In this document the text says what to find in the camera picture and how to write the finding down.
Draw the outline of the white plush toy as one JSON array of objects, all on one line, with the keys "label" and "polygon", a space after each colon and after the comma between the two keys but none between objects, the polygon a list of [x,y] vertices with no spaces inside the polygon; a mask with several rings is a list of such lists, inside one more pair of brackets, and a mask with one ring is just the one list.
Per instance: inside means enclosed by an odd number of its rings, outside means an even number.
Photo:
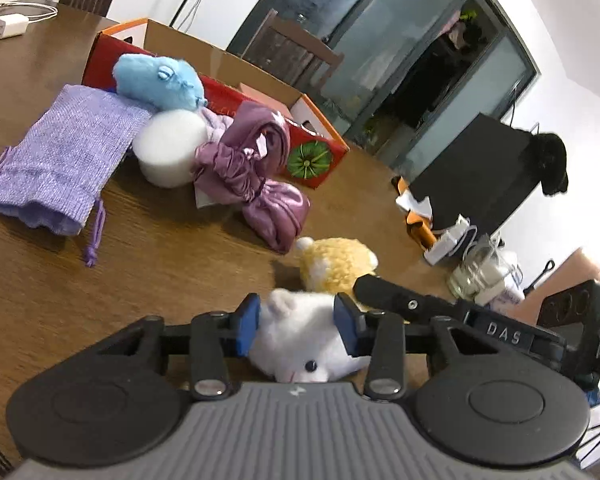
[{"label": "white plush toy", "polygon": [[276,288],[261,304],[248,358],[276,382],[334,382],[365,368],[347,354],[334,322],[335,297]]}]

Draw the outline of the yellow plush toy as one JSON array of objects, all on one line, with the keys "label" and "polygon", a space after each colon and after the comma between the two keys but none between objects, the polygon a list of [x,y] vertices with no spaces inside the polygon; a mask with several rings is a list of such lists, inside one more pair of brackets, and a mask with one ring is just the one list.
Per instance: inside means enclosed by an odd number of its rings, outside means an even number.
[{"label": "yellow plush toy", "polygon": [[353,295],[358,278],[374,274],[379,261],[366,245],[352,238],[331,237],[296,240],[300,278],[307,292]]}]

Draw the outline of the purple satin bow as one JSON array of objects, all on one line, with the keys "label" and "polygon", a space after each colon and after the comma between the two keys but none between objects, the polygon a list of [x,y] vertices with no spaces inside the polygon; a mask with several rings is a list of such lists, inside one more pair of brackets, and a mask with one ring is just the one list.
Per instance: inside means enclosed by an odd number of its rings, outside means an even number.
[{"label": "purple satin bow", "polygon": [[236,206],[248,226],[286,254],[300,235],[311,203],[294,185],[277,181],[290,154],[282,114],[253,101],[238,106],[220,140],[201,144],[193,166],[195,190],[212,203]]}]

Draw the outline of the white foam cylinder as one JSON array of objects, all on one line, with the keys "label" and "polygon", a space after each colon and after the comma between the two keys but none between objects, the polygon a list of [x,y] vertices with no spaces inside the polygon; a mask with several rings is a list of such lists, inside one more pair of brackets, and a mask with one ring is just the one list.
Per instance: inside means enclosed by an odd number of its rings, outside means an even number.
[{"label": "white foam cylinder", "polygon": [[196,149],[208,140],[202,117],[190,110],[165,110],[149,119],[132,151],[145,179],[158,188],[179,188],[194,180]]}]

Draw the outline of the lilac knitted pouch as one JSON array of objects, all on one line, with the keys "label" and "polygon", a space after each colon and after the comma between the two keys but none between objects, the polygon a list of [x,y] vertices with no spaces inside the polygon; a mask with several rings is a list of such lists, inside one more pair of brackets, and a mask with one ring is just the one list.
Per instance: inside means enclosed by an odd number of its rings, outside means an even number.
[{"label": "lilac knitted pouch", "polygon": [[96,214],[87,266],[97,261],[106,209],[102,189],[155,107],[67,84],[16,146],[0,156],[0,214],[73,237]]}]

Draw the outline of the blue plush toy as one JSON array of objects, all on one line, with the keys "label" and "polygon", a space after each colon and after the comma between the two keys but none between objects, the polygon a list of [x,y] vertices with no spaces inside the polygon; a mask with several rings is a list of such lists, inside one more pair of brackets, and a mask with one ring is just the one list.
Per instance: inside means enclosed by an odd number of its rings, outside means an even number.
[{"label": "blue plush toy", "polygon": [[148,54],[122,54],[112,76],[117,94],[153,105],[158,110],[206,107],[208,100],[196,70],[184,60]]}]

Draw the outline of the glass jar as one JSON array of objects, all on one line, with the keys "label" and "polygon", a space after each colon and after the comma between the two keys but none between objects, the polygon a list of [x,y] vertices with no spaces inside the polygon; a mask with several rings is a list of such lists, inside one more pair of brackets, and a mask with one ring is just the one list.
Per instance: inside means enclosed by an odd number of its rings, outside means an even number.
[{"label": "glass jar", "polygon": [[475,244],[448,278],[456,298],[475,300],[482,292],[501,284],[512,273],[498,246],[491,242]]}]

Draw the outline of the orange white item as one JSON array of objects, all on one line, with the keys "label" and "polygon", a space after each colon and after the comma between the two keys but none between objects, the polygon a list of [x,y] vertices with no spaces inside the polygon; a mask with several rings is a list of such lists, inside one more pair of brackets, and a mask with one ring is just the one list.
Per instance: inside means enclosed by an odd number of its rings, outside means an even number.
[{"label": "orange white item", "polygon": [[418,200],[400,176],[393,177],[391,184],[398,193],[396,206],[404,214],[407,234],[422,250],[428,250],[437,241],[431,229],[434,214],[429,197]]}]

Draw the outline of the black cloth on monitor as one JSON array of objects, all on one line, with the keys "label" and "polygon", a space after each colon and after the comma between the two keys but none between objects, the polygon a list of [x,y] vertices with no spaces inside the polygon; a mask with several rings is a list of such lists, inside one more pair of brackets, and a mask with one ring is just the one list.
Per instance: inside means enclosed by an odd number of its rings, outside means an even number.
[{"label": "black cloth on monitor", "polygon": [[567,192],[567,151],[562,139],[555,133],[537,133],[531,137],[530,148],[543,194]]}]

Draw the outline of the black monitor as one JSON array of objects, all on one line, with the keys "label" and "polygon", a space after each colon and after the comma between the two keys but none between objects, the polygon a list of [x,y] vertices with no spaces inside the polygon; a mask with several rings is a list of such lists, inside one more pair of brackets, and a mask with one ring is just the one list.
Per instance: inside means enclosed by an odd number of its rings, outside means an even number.
[{"label": "black monitor", "polygon": [[532,134],[479,114],[410,184],[427,197],[432,227],[462,216],[480,234],[493,234],[540,183]]}]

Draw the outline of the red cardboard box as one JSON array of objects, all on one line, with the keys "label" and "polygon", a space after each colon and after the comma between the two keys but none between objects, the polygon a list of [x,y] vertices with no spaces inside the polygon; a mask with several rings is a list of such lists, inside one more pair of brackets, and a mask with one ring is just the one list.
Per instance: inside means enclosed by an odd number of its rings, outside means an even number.
[{"label": "red cardboard box", "polygon": [[309,96],[256,66],[204,40],[139,18],[99,32],[88,55],[82,84],[114,90],[112,69],[120,55],[143,53],[182,58],[194,66],[208,107],[234,116],[239,105],[254,101],[286,117],[291,140],[289,162],[280,173],[308,188],[318,188],[349,151],[348,144]]}]

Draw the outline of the wooden chair by window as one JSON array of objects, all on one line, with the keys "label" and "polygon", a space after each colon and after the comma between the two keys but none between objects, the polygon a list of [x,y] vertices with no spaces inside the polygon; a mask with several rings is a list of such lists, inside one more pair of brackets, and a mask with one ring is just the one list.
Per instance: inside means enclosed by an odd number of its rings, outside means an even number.
[{"label": "wooden chair by window", "polygon": [[297,90],[318,91],[344,60],[299,23],[268,11],[256,33],[239,55]]}]

